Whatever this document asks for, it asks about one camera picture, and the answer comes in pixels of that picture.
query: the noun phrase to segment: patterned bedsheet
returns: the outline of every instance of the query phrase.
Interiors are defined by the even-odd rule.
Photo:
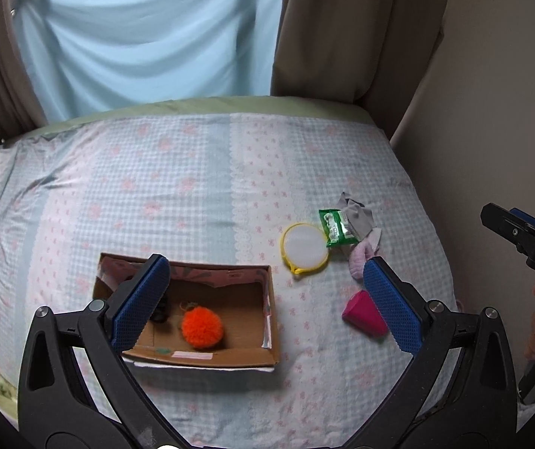
[[[360,286],[340,253],[299,279],[282,263],[283,229],[318,225],[318,209],[332,207],[342,191],[373,211],[380,253],[397,274],[455,309],[434,228],[373,125],[241,113],[143,116],[0,148],[0,373],[17,384],[36,307],[87,304],[101,252],[270,264],[282,351],[273,373],[129,367],[192,444],[342,444],[410,359],[391,337],[375,342],[341,320]],[[112,415],[78,355],[98,406]]]

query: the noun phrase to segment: metal screw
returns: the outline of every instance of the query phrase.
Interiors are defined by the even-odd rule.
[[[488,307],[485,312],[486,316],[490,319],[496,319],[498,317],[498,311],[492,307]]]
[[[444,304],[439,300],[431,300],[427,306],[432,312],[440,313],[444,310]]]
[[[102,301],[101,299],[94,300],[89,304],[89,310],[93,312],[98,312],[104,307],[105,307],[105,302]]]
[[[45,317],[47,314],[49,314],[49,307],[47,306],[42,306],[42,307],[39,307],[36,311],[35,311],[35,315],[37,317]]]

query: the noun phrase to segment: green wrapper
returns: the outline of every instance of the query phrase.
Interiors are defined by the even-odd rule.
[[[321,225],[328,241],[327,247],[355,245],[359,243],[351,231],[346,214],[341,210],[319,210]]]

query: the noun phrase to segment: cardboard box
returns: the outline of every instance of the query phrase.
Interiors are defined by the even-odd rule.
[[[107,299],[129,277],[128,264],[137,267],[145,261],[102,253],[93,299]],[[269,266],[172,261],[170,266],[168,320],[160,324],[147,322],[135,347],[123,356],[135,361],[213,369],[265,368],[278,363],[278,329]],[[122,278],[116,280],[115,276],[120,275]],[[179,326],[188,303],[207,307],[222,319],[224,339],[215,348],[197,350],[184,340]]]

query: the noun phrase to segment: orange pom-pom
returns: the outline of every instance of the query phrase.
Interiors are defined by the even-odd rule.
[[[221,319],[206,307],[195,307],[186,312],[181,328],[184,340],[196,349],[215,346],[224,337]]]

